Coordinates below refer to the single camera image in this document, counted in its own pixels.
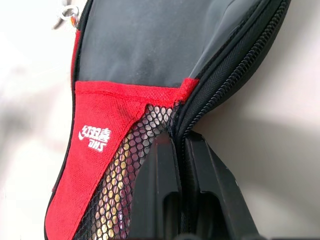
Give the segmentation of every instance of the black mesh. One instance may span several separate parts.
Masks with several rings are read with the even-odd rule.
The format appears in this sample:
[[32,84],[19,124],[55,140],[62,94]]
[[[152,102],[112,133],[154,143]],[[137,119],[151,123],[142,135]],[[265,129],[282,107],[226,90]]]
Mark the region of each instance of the black mesh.
[[135,179],[154,138],[168,130],[172,109],[149,105],[125,136],[85,211],[73,240],[125,239]]

